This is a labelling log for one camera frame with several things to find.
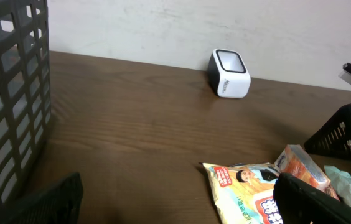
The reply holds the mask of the white snack bag red label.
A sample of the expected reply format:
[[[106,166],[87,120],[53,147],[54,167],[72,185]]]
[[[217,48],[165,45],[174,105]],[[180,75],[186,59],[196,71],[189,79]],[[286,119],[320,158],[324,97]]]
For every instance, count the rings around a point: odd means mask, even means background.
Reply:
[[[222,223],[282,224],[273,198],[280,172],[270,163],[221,166],[202,164]]]

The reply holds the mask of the brown chocolate bar wrapper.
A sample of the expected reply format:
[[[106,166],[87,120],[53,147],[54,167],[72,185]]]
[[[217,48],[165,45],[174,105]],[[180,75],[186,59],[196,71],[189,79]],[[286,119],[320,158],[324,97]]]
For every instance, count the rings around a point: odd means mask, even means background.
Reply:
[[[336,200],[340,200],[336,191],[334,190],[334,188],[332,187],[331,184],[329,184],[324,190],[323,192],[329,196],[331,196],[332,198],[336,199]]]

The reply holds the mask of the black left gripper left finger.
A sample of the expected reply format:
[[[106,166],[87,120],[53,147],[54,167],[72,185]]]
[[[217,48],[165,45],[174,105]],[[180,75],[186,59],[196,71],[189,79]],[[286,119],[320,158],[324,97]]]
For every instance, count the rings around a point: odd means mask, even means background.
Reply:
[[[0,223],[76,224],[83,199],[78,172],[0,208]]]

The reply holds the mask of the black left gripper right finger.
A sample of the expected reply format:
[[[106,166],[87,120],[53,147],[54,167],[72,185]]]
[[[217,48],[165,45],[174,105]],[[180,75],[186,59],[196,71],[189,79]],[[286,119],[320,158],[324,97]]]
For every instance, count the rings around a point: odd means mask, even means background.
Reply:
[[[351,224],[351,207],[291,174],[279,175],[273,198],[284,224]]]

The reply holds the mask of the small orange white box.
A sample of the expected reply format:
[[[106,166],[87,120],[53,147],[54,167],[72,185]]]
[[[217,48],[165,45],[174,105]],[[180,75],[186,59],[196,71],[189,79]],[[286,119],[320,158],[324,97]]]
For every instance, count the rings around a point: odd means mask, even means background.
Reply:
[[[300,145],[287,145],[274,166],[280,172],[289,173],[319,190],[326,189],[330,184],[330,179]]]

